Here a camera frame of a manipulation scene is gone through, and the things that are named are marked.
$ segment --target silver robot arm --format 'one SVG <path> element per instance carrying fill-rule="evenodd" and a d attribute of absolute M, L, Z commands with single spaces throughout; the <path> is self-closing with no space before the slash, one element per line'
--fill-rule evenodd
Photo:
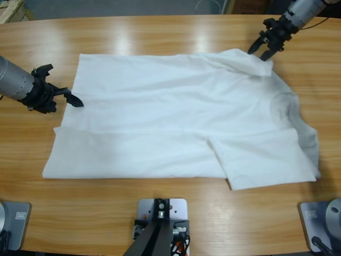
<path fill-rule="evenodd" d="M 284 50 L 284 42 L 291 39 L 291 34 L 296 34 L 309 21 L 316 17 L 328 5 L 336 4 L 341 0 L 294 0 L 288 10 L 279 20 L 264 20 L 267 31 L 261 31 L 260 37 L 250 47 L 248 53 L 252 54 L 262 44 L 267 44 L 269 50 L 261 56 L 262 60 L 271 58 L 276 52 Z"/>
<path fill-rule="evenodd" d="M 46 82 L 52 65 L 34 69 L 31 74 L 0 56 L 0 95 L 26 105 L 29 110 L 41 113 L 56 112 L 54 96 L 64 95 L 67 103 L 74 107 L 83 107 L 82 101 L 72 95 L 67 88 L 58 88 Z"/>

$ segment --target white label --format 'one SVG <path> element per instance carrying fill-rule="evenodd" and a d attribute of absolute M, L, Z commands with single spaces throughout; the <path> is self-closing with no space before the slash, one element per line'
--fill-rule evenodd
<path fill-rule="evenodd" d="M 315 211 L 305 211 L 305 215 L 309 219 L 313 219 L 313 218 L 317 218 L 318 217 Z"/>
<path fill-rule="evenodd" d="M 17 212 L 15 215 L 16 220 L 26 220 L 26 212 Z"/>

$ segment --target metal base plate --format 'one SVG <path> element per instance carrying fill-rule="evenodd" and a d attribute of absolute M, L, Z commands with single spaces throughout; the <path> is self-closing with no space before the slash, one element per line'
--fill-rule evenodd
<path fill-rule="evenodd" d="M 331 249 L 330 238 L 323 226 L 328 204 L 329 201 L 302 203 L 299 205 L 308 246 L 313 252 L 321 252 L 321 250 L 311 241 L 314 236 L 319 237 L 322 242 Z"/>
<path fill-rule="evenodd" d="M 137 219 L 142 221 L 151 220 L 153 213 L 154 199 L 141 199 L 137 210 Z M 183 198 L 169 199 L 170 213 L 169 217 L 173 220 L 188 220 L 187 201 Z M 187 250 L 187 255 L 190 256 L 190 246 Z"/>
<path fill-rule="evenodd" d="M 17 251 L 21 248 L 25 236 L 31 205 L 17 202 L 2 202 L 2 204 L 5 209 L 5 225 L 3 229 L 11 232 L 9 250 Z"/>

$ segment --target white t-shirt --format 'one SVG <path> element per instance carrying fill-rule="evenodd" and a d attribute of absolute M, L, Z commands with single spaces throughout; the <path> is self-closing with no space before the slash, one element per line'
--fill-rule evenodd
<path fill-rule="evenodd" d="M 296 94 L 240 50 L 80 55 L 45 178 L 227 178 L 232 189 L 315 181 L 316 130 Z"/>

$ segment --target wooden table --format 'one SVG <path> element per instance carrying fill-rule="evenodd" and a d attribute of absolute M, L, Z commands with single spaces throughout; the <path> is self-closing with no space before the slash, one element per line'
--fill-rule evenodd
<path fill-rule="evenodd" d="M 247 50 L 261 15 L 116 17 L 0 25 L 0 53 L 26 69 L 52 63 L 48 81 L 72 87 L 80 53 L 117 55 Z M 319 132 L 315 183 L 231 191 L 223 179 L 44 180 L 65 108 L 28 112 L 0 102 L 0 199 L 32 204 L 25 250 L 122 255 L 132 242 L 139 199 L 187 199 L 194 256 L 307 251 L 299 202 L 341 197 L 341 20 L 300 31 L 276 54 L 274 70 L 295 90 L 304 119 Z"/>

